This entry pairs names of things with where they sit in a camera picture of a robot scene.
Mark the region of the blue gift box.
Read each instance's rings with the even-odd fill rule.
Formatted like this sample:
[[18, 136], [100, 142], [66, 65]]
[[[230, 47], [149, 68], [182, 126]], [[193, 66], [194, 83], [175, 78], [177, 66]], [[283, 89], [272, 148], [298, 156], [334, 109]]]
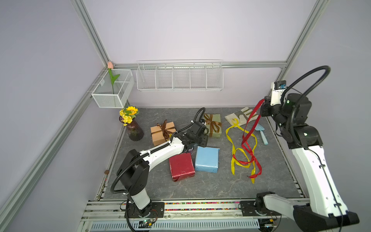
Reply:
[[195, 170], [209, 173], [217, 173], [219, 148], [197, 147]]

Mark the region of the red gift box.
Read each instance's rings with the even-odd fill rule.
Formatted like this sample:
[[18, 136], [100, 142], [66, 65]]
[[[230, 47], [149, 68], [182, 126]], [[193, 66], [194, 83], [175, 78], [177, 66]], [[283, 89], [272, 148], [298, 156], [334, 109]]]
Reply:
[[174, 182], [194, 177], [196, 173], [191, 153], [182, 153], [169, 158], [169, 165]]

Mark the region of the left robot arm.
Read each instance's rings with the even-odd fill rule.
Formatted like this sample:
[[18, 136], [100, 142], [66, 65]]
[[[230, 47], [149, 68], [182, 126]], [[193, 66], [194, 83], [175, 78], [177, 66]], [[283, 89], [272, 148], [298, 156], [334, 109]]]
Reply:
[[206, 147], [206, 131], [205, 120], [193, 121], [159, 146], [129, 151], [111, 185], [111, 193], [126, 195], [129, 202], [142, 214], [150, 211], [152, 201], [146, 191], [149, 172], [167, 159], [192, 150], [194, 146]]

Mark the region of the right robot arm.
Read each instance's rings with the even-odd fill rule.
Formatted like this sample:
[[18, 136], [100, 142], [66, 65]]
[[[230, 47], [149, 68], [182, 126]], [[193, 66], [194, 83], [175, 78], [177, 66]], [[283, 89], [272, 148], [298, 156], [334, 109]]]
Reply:
[[257, 194], [256, 212], [277, 212], [294, 220], [303, 232], [342, 229], [360, 222], [357, 213], [348, 210], [334, 184], [324, 155], [323, 143], [316, 128], [305, 124], [311, 102], [306, 96], [289, 94], [260, 101], [260, 116], [272, 117], [279, 125], [282, 137], [297, 160], [302, 172], [310, 201], [281, 197], [274, 192]]

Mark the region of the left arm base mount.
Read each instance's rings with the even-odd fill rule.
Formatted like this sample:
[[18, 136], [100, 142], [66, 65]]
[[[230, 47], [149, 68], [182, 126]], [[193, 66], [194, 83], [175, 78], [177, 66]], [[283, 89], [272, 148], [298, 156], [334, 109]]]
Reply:
[[150, 202], [148, 206], [140, 210], [135, 203], [126, 206], [126, 213], [129, 218], [162, 218], [165, 213], [164, 202]]

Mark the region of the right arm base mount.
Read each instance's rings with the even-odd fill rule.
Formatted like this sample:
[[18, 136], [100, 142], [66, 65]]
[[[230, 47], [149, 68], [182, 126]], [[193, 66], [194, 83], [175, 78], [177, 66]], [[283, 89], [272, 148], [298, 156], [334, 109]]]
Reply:
[[240, 201], [238, 208], [242, 211], [242, 215], [245, 216], [266, 216], [275, 215], [280, 216], [281, 214], [269, 210], [264, 203], [264, 196], [274, 194], [274, 192], [267, 191], [258, 193], [254, 200]]

